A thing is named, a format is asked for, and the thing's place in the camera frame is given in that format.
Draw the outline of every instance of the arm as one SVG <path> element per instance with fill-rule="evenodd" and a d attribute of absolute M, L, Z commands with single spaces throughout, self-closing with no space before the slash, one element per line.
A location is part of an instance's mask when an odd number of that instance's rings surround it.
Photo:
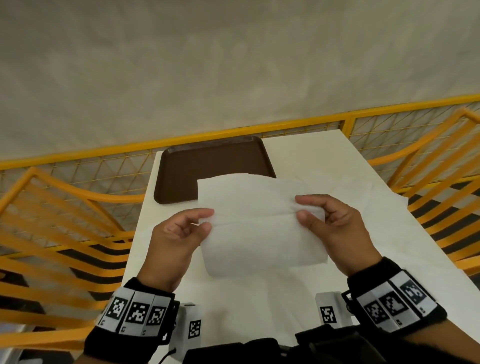
<path fill-rule="evenodd" d="M 322 240 L 328 255 L 346 276 L 350 277 L 382 259 L 357 210 L 329 195 L 296 196 L 295 199 L 299 204 L 325 210 L 325 222 L 306 210 L 297 212 L 297 219 Z M 420 329 L 404 339 L 480 364 L 480 344 L 448 320 Z"/>
<path fill-rule="evenodd" d="M 141 284 L 156 290 L 173 292 L 185 275 L 192 254 L 210 233 L 212 225 L 199 218 L 212 216 L 209 208 L 181 211 L 154 227 L 147 256 L 138 272 Z M 82 354 L 75 364 L 111 364 Z"/>

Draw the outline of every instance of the black wristband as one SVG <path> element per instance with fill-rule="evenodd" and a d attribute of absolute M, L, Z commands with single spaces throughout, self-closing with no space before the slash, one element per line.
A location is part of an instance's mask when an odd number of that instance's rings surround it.
<path fill-rule="evenodd" d="M 130 279 L 124 286 L 136 292 L 149 293 L 155 296 L 170 298 L 170 304 L 162 316 L 162 325 L 156 336 L 134 336 L 119 333 L 122 320 L 125 318 L 128 307 L 122 311 L 119 326 L 114 332 L 101 328 L 98 325 L 88 334 L 85 339 L 84 354 L 93 358 L 118 364 L 145 364 L 155 353 L 159 345 L 168 344 L 171 332 L 174 329 L 175 318 L 178 310 L 178 302 L 173 301 L 175 294 L 157 290 L 143 285 L 137 278 Z M 107 304 L 104 312 L 111 310 L 112 299 Z"/>
<path fill-rule="evenodd" d="M 386 257 L 349 277 L 347 283 L 350 290 L 342 296 L 364 327 L 404 336 L 447 318 L 428 291 Z"/>

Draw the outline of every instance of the person's left hand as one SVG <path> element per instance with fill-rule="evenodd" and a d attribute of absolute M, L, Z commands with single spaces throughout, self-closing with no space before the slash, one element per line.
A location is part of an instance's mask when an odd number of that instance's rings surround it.
<path fill-rule="evenodd" d="M 208 236 L 212 225 L 199 218 L 214 214 L 211 208 L 183 210 L 153 228 L 144 265 L 137 279 L 145 286 L 173 292 L 186 273 L 194 250 Z"/>

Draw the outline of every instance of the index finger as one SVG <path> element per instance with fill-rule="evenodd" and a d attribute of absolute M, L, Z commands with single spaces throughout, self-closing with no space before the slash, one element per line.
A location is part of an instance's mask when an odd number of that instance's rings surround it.
<path fill-rule="evenodd" d="M 304 194 L 295 196 L 295 201 L 300 205 L 318 206 L 325 211 L 333 214 L 335 212 L 346 213 L 348 211 L 347 204 L 337 200 L 329 194 Z"/>
<path fill-rule="evenodd" d="M 169 217 L 164 222 L 173 223 L 180 226 L 182 229 L 188 227 L 191 223 L 198 224 L 199 218 L 209 218 L 214 214 L 212 208 L 191 208 L 177 212 L 175 215 Z"/>

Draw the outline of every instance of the wrist strap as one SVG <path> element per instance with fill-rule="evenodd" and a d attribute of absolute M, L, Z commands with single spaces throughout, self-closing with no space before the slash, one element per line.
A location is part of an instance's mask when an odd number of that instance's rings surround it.
<path fill-rule="evenodd" d="M 84 353 L 111 363 L 147 363 L 159 345 L 170 342 L 179 308 L 174 298 L 132 278 L 115 290 L 95 321 Z"/>
<path fill-rule="evenodd" d="M 347 282 L 350 290 L 342 296 L 362 325 L 404 336 L 447 318 L 427 290 L 388 258 Z"/>

